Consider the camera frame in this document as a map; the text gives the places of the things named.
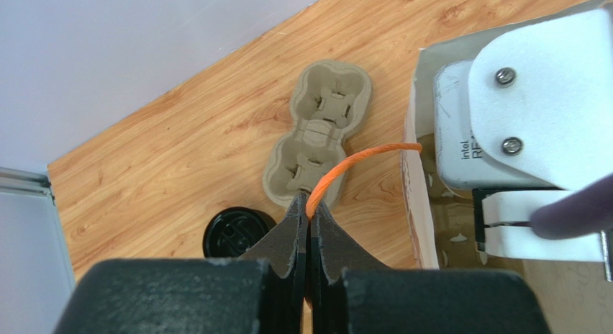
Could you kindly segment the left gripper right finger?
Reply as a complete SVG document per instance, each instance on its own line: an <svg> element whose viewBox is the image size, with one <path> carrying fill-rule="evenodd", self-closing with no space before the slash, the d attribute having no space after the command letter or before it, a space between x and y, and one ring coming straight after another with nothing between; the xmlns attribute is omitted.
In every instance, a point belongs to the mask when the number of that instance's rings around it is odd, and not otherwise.
<svg viewBox="0 0 613 334"><path fill-rule="evenodd" d="M394 269L319 204L310 222L315 333L549 333L524 279L494 269Z"/></svg>

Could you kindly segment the pulp cup carrier tray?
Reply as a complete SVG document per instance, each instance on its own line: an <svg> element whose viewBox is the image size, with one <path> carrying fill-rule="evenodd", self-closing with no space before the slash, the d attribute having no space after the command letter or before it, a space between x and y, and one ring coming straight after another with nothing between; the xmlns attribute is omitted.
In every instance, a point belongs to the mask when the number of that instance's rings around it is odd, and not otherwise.
<svg viewBox="0 0 613 334"><path fill-rule="evenodd" d="M437 174L435 137L417 140L433 219L436 253L441 268L492 268L525 273L521 260L490 256L476 250L473 197L468 191L452 191Z"/></svg>

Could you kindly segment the paper takeout bag orange handles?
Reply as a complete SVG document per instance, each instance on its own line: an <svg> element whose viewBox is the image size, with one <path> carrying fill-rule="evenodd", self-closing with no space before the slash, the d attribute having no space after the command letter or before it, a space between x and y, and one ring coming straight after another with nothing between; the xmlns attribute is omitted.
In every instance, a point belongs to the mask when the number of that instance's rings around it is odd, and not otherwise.
<svg viewBox="0 0 613 334"><path fill-rule="evenodd" d="M463 35L422 49L412 80L404 139L413 142L425 135L435 136L433 81L442 66L475 55L487 42L505 32L557 17L586 12L606 3L612 5L612 0L587 1L544 17ZM421 268L451 269L441 268L438 261L432 213L420 155L421 153L408 150L401 152L404 201L414 252ZM567 201L578 193L582 193L585 199L594 198L594 186L598 181L562 200ZM523 277L535 291L554 333L612 331L612 252L604 262L515 260L523 262Z"/></svg>

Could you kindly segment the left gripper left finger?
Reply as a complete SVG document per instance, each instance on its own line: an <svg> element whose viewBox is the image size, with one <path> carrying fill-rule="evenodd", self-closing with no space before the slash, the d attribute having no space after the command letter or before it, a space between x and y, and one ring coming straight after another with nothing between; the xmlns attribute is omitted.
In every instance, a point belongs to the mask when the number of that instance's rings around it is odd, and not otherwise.
<svg viewBox="0 0 613 334"><path fill-rule="evenodd" d="M80 280L57 333L300 333L306 194L237 258L111 259Z"/></svg>

